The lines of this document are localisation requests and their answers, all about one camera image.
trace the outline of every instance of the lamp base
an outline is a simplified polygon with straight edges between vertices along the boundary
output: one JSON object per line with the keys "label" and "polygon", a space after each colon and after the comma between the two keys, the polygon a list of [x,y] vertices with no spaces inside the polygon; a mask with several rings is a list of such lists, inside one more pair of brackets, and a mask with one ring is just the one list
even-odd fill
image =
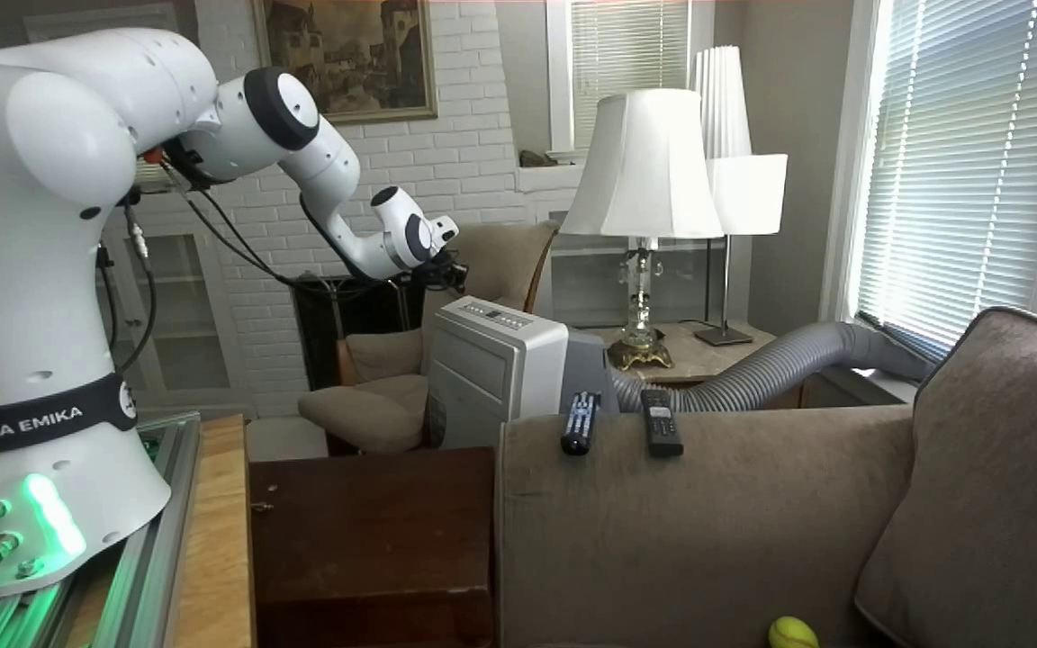
{"label": "lamp base", "polygon": [[727,320],[694,332],[694,339],[705,346],[748,346],[753,342],[746,332],[730,327]]}
{"label": "lamp base", "polygon": [[619,370],[631,370],[631,368],[669,368],[669,350],[662,346],[662,336],[661,332],[649,332],[649,336],[625,336],[615,339],[605,358],[619,368]]}

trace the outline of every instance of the tennis ball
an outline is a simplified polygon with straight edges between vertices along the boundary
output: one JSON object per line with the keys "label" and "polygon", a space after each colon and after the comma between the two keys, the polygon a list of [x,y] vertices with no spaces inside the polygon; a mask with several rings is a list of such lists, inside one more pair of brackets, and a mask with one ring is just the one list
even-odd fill
{"label": "tennis ball", "polygon": [[818,648],[818,634],[799,615],[778,615],[767,636],[771,648]]}

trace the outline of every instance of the white lampshade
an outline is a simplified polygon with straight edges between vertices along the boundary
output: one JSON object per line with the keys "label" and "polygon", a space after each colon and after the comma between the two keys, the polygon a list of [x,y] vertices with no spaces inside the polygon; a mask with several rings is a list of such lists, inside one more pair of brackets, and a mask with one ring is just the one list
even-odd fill
{"label": "white lampshade", "polygon": [[694,90],[635,90],[597,104],[561,233],[719,238]]}
{"label": "white lampshade", "polygon": [[713,47],[694,53],[694,93],[703,98],[703,148],[705,160],[753,154],[740,47]]}
{"label": "white lampshade", "polygon": [[711,191],[727,238],[778,233],[787,154],[711,160]]}

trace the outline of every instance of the white brick wall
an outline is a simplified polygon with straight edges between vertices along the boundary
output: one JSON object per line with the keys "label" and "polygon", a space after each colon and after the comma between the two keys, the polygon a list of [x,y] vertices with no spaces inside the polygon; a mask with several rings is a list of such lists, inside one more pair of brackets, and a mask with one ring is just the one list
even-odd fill
{"label": "white brick wall", "polygon": [[[260,66],[250,0],[195,0],[195,10],[197,44],[221,80]],[[541,221],[566,209],[573,189],[518,189],[495,3],[431,0],[428,32],[440,119],[340,126],[363,162],[363,184],[345,207],[355,230],[374,230],[368,200],[388,184],[406,189],[425,213],[458,225]],[[286,174],[266,170],[214,196],[283,275],[343,275],[334,251],[304,221],[298,191]],[[293,296],[231,251],[221,260],[251,410],[293,416],[305,394]]]}

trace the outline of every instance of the sofa armrest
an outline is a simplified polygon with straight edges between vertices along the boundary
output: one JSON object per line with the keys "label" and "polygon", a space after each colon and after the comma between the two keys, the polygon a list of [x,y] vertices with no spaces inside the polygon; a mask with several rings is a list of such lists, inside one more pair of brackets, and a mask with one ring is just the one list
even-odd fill
{"label": "sofa armrest", "polygon": [[421,327],[345,336],[340,342],[343,383],[380,383],[393,376],[421,376]]}
{"label": "sofa armrest", "polygon": [[651,462],[640,419],[586,456],[557,419],[499,448],[502,645],[763,645],[802,615],[823,645],[874,645],[855,611],[864,554],[904,494],[909,408],[679,416]]}

